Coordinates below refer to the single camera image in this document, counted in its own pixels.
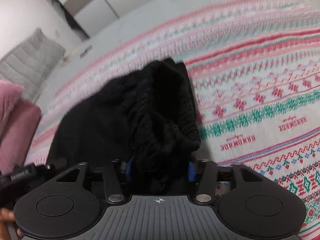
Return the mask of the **person left hand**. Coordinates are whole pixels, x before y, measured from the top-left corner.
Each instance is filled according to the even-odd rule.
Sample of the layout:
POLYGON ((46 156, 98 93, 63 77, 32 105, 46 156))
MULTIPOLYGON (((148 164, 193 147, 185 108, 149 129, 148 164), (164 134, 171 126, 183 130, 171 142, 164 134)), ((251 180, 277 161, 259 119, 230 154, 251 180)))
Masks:
POLYGON ((7 224, 15 221, 14 213, 7 208, 1 208, 0 215, 0 238, 1 240, 9 240, 11 237, 7 224))

